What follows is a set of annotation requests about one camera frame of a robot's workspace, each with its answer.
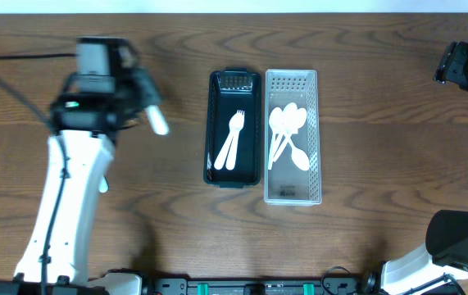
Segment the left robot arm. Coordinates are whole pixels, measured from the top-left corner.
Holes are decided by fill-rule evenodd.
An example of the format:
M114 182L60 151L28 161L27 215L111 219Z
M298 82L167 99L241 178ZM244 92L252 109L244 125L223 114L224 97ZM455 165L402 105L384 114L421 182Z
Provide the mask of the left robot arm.
M145 112L152 131L169 133L161 95L127 39L80 37L77 70L66 79L47 118L48 171L29 244L0 294L149 294L134 270L89 275L91 233L116 137Z

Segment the white plastic fork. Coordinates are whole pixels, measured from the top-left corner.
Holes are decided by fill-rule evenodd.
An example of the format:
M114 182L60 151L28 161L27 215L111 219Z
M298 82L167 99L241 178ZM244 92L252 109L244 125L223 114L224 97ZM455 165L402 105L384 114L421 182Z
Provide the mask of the white plastic fork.
M233 127L231 128L233 132L233 139L226 159L226 168L228 170L233 170L235 168L235 162L238 153L239 133L244 127L244 111L237 110L236 114L233 116L233 120L234 123Z
M99 183L98 190L100 193L106 193L109 190L109 184L105 177L102 177L102 180Z
M161 109L157 105L151 105L144 109L148 122L152 127L152 131L157 135L168 135L170 128L166 122Z

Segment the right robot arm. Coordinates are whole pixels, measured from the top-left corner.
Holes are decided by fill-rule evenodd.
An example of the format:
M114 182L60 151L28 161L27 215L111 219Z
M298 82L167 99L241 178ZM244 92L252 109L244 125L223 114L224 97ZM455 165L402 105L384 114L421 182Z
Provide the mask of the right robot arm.
M452 42L434 80L468 92L468 43ZM405 256L387 261L363 283L364 293L424 294L468 279L468 211L441 210L432 217L425 242Z

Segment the white plastic spoon top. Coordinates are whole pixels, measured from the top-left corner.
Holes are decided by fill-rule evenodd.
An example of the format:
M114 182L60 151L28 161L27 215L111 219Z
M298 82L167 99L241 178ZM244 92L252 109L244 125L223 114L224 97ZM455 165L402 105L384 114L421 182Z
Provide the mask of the white plastic spoon top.
M273 158L275 156L277 147L278 147L278 136L282 126L282 109L280 107L275 107L269 116L269 127L271 130L271 139L270 139L270 149L269 149L269 156L268 156L268 170L272 169L273 166Z

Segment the white plastic spoon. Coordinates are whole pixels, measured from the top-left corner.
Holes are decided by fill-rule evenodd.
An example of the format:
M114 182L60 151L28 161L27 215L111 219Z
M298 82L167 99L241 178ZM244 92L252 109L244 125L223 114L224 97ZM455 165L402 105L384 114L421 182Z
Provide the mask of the white plastic spoon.
M268 156L268 170L272 169L273 166L273 158L275 156L277 147L278 147L278 136L282 126L282 109L280 107L275 107L269 116L269 127L271 130L271 139L270 139L270 149L269 149L269 156Z
M234 132L234 127L237 125L238 117L239 117L238 114L234 114L229 121L229 134L214 162L214 168L216 170L221 170L225 164L225 160L229 151L229 147L234 137L233 132Z
M307 119L307 111L305 108L298 108L298 129L293 133L296 134L303 127Z
M292 135L287 134L288 144L290 145L291 151L291 158L294 165L303 171L308 171L310 169L310 160L308 155L300 148L296 147L291 139Z
M278 147L273 158L274 162L280 157L286 144L288 143L287 134L293 134L298 129L298 107L295 102L289 103L282 113L282 126L278 136Z

